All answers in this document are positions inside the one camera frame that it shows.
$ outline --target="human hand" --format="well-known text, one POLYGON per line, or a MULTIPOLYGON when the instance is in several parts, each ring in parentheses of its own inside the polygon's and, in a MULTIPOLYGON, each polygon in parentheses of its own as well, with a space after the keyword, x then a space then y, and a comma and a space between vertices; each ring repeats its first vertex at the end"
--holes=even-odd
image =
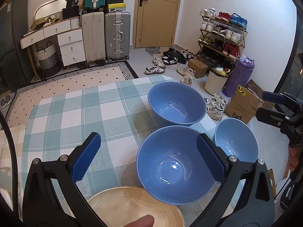
POLYGON ((296 166, 299 163, 299 160, 296 156, 297 151, 298 151, 297 148, 288 147, 288 162, 287 162, 287 164, 288 164, 288 167, 289 167, 291 172, 296 168, 296 166))
POLYGON ((151 215, 145 215, 138 220, 125 225, 124 227, 153 227, 154 225, 154 217, 151 215))

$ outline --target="laundry basket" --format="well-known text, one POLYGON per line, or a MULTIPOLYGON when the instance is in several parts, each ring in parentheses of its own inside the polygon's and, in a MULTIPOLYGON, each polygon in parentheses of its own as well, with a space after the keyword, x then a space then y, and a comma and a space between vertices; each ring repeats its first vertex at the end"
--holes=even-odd
POLYGON ((228 77, 224 77, 213 70, 210 70, 205 84, 205 90, 211 95, 219 93, 225 85, 227 79, 228 77))
POLYGON ((59 57, 57 55, 56 47, 54 44, 48 47, 47 42, 46 49, 42 49, 36 53, 37 59, 39 60, 40 67, 46 78, 51 77, 61 70, 59 63, 59 57))

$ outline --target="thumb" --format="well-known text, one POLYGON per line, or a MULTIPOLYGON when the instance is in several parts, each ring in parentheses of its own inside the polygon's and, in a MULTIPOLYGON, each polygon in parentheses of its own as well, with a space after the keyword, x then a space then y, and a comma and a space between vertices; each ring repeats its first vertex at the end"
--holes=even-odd
POLYGON ((124 227, 153 227, 154 221, 155 219, 153 216, 146 215, 134 222, 129 223, 128 225, 125 225, 124 227))

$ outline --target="plaid tablecloth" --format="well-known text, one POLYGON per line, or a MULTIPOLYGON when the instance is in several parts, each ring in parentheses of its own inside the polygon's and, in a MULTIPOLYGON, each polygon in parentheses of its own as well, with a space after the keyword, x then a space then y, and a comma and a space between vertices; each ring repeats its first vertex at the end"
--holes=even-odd
MULTIPOLYGON (((25 131, 22 150, 22 184, 34 158, 57 160, 69 155, 91 132, 101 135, 102 144, 77 186, 86 199, 113 187, 140 186, 135 161, 144 139, 160 128, 148 104, 151 87, 175 81, 166 76, 115 82, 44 99, 32 110, 25 131)), ((206 114, 191 126, 212 138, 216 124, 206 114)), ((66 212, 68 207, 54 180, 58 198, 66 212)), ((199 202, 181 206, 186 226, 202 212, 212 198, 210 192, 199 202)))

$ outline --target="screw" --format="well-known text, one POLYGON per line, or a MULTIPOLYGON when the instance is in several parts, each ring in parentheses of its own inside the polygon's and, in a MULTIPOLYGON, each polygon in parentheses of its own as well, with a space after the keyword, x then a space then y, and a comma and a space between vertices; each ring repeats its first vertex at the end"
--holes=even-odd
POLYGON ((229 160, 232 161, 232 162, 236 162, 236 161, 237 161, 237 157, 234 156, 234 155, 231 155, 231 156, 229 157, 229 160))
POLYGON ((33 164, 38 164, 39 163, 39 159, 38 158, 35 158, 35 159, 33 159, 33 162, 32 162, 33 164))
POLYGON ((67 155, 62 155, 61 157, 60 157, 60 160, 61 161, 67 161, 67 155))
POLYGON ((263 159, 258 159, 258 163, 259 163, 260 165, 264 165, 264 164, 265 164, 265 161, 264 161, 263 159))

